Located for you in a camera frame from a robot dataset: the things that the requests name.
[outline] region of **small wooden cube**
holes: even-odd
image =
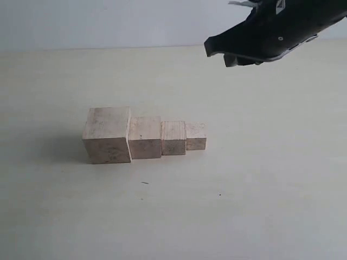
[[[184,121],[162,122],[162,155],[185,155]]]
[[[128,145],[129,107],[89,110],[83,143],[94,164],[130,163]]]
[[[132,159],[162,157],[160,116],[131,118],[129,148]]]
[[[206,132],[203,123],[186,123],[187,150],[205,150]]]

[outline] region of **light wood block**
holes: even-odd
[[[131,118],[129,148],[132,159],[153,159],[162,156],[160,116]]]
[[[185,130],[187,133],[187,150],[205,150],[206,149],[206,132],[203,123],[186,123]]]
[[[184,121],[162,122],[162,155],[185,154]]]
[[[82,139],[92,163],[130,163],[129,126],[129,107],[91,108]]]

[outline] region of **wooden cube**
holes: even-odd
[[[162,155],[185,154],[184,121],[162,122]]]
[[[206,132],[203,123],[186,123],[187,150],[205,150]]]
[[[94,164],[130,163],[128,145],[129,107],[89,110],[83,143]]]
[[[160,116],[131,118],[129,148],[132,159],[153,159],[162,156]]]

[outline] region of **large wooden cube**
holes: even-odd
[[[160,116],[131,118],[129,147],[132,159],[153,159],[162,156]]]
[[[129,107],[91,108],[82,139],[92,163],[130,163],[129,126]]]
[[[185,154],[184,121],[162,122],[162,155]]]
[[[186,123],[187,150],[205,150],[206,132],[203,123]]]

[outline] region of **white table surface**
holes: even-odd
[[[202,46],[0,54],[0,259],[345,260],[346,46],[237,68]],[[204,122],[207,150],[91,165],[106,106]]]

